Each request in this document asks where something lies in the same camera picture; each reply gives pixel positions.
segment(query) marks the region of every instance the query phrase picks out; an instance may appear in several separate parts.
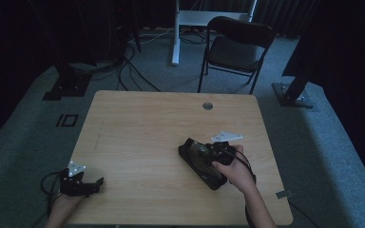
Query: wooden table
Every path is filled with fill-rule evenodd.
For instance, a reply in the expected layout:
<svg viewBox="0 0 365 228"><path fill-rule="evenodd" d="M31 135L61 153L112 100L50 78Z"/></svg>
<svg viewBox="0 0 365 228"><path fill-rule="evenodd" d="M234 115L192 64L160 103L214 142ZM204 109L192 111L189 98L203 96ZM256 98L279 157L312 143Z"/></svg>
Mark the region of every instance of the wooden table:
<svg viewBox="0 0 365 228"><path fill-rule="evenodd" d="M206 110L204 103L213 109ZM220 131L243 135L257 186L279 225L293 220L254 96L99 91L72 160L84 182L105 178L72 224L245 225L244 199L232 184L211 190L179 156L187 138L211 143Z"/></svg>

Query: gray carpet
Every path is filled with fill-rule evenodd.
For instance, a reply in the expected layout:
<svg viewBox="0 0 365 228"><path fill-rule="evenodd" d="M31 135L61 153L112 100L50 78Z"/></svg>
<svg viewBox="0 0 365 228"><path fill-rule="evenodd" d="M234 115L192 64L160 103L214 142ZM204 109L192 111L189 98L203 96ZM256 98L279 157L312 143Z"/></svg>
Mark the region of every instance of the gray carpet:
<svg viewBox="0 0 365 228"><path fill-rule="evenodd" d="M195 36L185 38L198 40ZM305 109L280 106L271 86L293 80L281 77L281 72L296 44L296 40L275 40L254 92L283 184L295 193L290 201L298 209L292 207L294 222L288 227L316 227L299 210L319 227L365 227L365 169L322 88L306 86L316 108ZM182 43L180 64L172 66L172 40L156 39L143 44L142 53L136 53L131 62L161 91L196 92L203 49L204 45ZM130 49L126 56L132 56ZM81 64L75 66L92 69ZM154 90L135 71L130 74L129 70L126 66L122 71L118 68L96 73L85 97L64 97L57 102L42 101L56 81L56 70L51 67L35 80L0 130L0 228L31 227L44 214L46 203L39 187L40 179L67 165L96 91L125 90L117 78L120 71L122 82L129 90ZM202 92L245 94L249 91L249 86L244 84L246 78L223 75L210 71L203 81ZM76 125L57 126L61 115L76 114ZM36 227L44 227L44 223L43 218Z"/></svg>

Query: black chair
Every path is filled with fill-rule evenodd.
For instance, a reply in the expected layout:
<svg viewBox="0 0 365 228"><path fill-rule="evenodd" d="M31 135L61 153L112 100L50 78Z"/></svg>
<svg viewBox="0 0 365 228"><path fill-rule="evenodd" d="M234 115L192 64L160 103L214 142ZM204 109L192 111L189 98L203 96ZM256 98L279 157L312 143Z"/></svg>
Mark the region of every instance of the black chair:
<svg viewBox="0 0 365 228"><path fill-rule="evenodd" d="M217 32L218 36L210 45L212 30ZM203 74L207 75L208 68L213 68L250 77L248 85L254 78L250 89L252 94L263 59L274 38L271 28L265 25L225 16L213 18L206 27L206 48L203 54L198 92L201 92ZM263 49L260 56L258 56L259 49Z"/></svg>

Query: tripod base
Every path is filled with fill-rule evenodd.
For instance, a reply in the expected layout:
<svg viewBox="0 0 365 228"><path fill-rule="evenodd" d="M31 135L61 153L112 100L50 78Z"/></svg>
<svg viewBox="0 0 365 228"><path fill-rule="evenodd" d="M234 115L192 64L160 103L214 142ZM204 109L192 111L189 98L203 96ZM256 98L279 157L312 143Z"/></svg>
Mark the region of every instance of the tripod base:
<svg viewBox="0 0 365 228"><path fill-rule="evenodd" d="M78 75L76 83L72 86L63 86L59 77L51 91L46 92L43 101L60 101L62 97L83 97L85 96L91 74Z"/></svg>
<svg viewBox="0 0 365 228"><path fill-rule="evenodd" d="M305 90L301 92L300 96L296 100L292 101L286 99L285 97L285 93L287 88L289 87L289 84L273 83L272 87L274 88L275 93L278 96L281 106L305 107L308 109L314 109L316 107L314 103L310 100Z"/></svg>

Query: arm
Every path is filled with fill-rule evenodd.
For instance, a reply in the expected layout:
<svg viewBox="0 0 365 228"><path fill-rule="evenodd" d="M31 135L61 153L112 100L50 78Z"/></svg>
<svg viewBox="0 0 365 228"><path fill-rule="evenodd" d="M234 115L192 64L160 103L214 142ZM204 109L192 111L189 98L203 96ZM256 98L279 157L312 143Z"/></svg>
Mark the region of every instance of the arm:
<svg viewBox="0 0 365 228"><path fill-rule="evenodd" d="M242 145L235 147L242 153ZM246 158L241 153L237 153L237 156L246 161ZM230 165L223 165L216 161L213 161L212 165L243 193L248 215L256 227L277 227L265 206L250 172L244 164L234 159Z"/></svg>
<svg viewBox="0 0 365 228"><path fill-rule="evenodd" d="M52 204L51 214L48 217L46 228L60 228L76 210L84 197L70 197L62 195Z"/></svg>

